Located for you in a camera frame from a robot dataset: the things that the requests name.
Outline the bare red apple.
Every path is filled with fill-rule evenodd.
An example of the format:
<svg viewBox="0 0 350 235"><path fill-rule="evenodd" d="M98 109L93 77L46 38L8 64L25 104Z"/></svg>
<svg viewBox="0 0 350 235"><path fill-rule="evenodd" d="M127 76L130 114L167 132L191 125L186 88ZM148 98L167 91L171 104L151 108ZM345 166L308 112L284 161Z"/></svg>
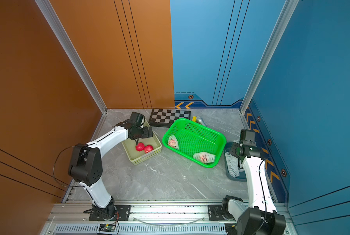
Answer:
<svg viewBox="0 0 350 235"><path fill-rule="evenodd" d="M144 147L145 145L143 143L138 143L136 146L135 146L135 149L136 151L144 151Z"/></svg>
<svg viewBox="0 0 350 235"><path fill-rule="evenodd" d="M149 152L153 151L153 146L152 145L145 146L144 151L145 151L145 153L149 153Z"/></svg>

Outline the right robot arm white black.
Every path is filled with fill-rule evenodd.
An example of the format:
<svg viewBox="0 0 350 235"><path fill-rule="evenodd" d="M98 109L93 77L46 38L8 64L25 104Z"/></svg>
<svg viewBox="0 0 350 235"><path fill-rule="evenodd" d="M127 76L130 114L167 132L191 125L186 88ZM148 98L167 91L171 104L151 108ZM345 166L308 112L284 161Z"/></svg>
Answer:
<svg viewBox="0 0 350 235"><path fill-rule="evenodd" d="M286 220L272 201L265 172L265 153L256 145L255 132L242 129L239 142L232 144L229 154L243 165L248 188L248 206L237 197L223 199L224 216L235 220L236 234L283 234Z"/></svg>

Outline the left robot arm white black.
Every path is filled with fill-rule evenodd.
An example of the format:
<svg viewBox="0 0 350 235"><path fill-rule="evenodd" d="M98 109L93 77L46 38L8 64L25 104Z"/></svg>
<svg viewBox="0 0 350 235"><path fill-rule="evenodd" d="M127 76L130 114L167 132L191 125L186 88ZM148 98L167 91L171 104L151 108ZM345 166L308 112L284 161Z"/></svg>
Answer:
<svg viewBox="0 0 350 235"><path fill-rule="evenodd" d="M103 136L85 145L72 148L72 156L68 168L68 175L78 182L92 200L89 212L103 220L113 219L116 208L114 199L108 193L103 180L102 158L119 143L131 139L138 144L139 139L151 138L151 127L144 125L143 114L132 112L129 119L124 120Z"/></svg>

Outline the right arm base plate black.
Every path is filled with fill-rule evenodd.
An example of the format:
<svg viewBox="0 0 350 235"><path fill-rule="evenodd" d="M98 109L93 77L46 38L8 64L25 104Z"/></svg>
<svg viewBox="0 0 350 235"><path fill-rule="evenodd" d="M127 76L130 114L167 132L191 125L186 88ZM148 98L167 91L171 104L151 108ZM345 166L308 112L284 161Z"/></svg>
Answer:
<svg viewBox="0 0 350 235"><path fill-rule="evenodd" d="M222 205L208 205L208 218L210 221L232 220L227 209Z"/></svg>

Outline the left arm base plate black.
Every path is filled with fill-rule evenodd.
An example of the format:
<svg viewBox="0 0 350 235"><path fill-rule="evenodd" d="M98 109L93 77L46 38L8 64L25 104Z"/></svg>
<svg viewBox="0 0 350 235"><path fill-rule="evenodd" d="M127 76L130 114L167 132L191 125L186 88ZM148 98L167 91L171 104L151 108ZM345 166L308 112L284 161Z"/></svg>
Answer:
<svg viewBox="0 0 350 235"><path fill-rule="evenodd" d="M101 209L92 205L91 209L84 211L89 214L89 221L128 221L131 212L131 205L113 205Z"/></svg>

